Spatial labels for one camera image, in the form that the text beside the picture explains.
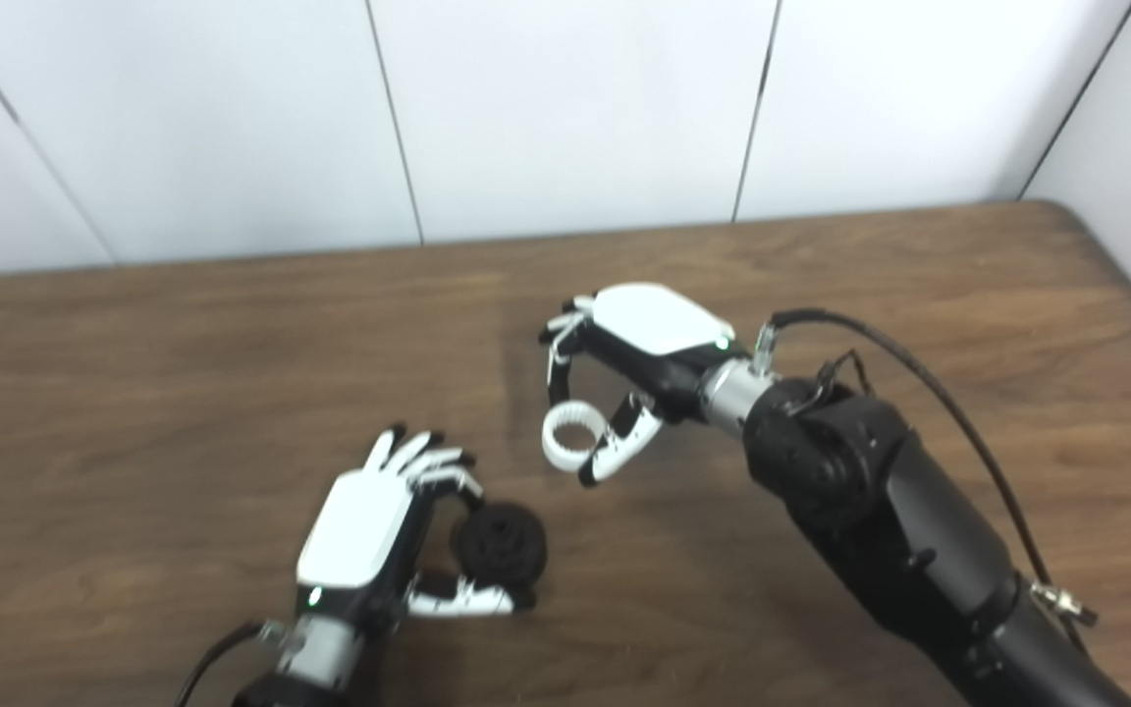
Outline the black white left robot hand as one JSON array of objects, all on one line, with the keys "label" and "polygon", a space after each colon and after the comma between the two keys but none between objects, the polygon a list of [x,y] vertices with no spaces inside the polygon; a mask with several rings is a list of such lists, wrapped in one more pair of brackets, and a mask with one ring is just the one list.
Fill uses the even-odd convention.
[{"label": "black white left robot hand", "polygon": [[470,520],[491,509],[472,473],[474,457],[444,439],[435,430],[408,436],[396,422],[357,468],[333,478],[296,561],[297,621],[333,621],[375,636],[407,617],[452,621],[537,607],[530,580],[461,570],[432,586],[418,568],[437,502],[459,500]]}]

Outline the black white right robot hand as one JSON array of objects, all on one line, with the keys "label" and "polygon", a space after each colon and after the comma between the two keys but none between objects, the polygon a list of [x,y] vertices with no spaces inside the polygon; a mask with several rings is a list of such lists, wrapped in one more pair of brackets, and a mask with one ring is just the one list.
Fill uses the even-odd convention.
[{"label": "black white right robot hand", "polygon": [[[539,442],[584,488],[615,475],[666,425],[708,422],[705,389],[719,367],[748,357],[734,326],[657,283],[623,283],[566,300],[538,335],[546,346],[549,413]],[[575,357],[596,357],[632,385],[611,415],[575,399]]]}]

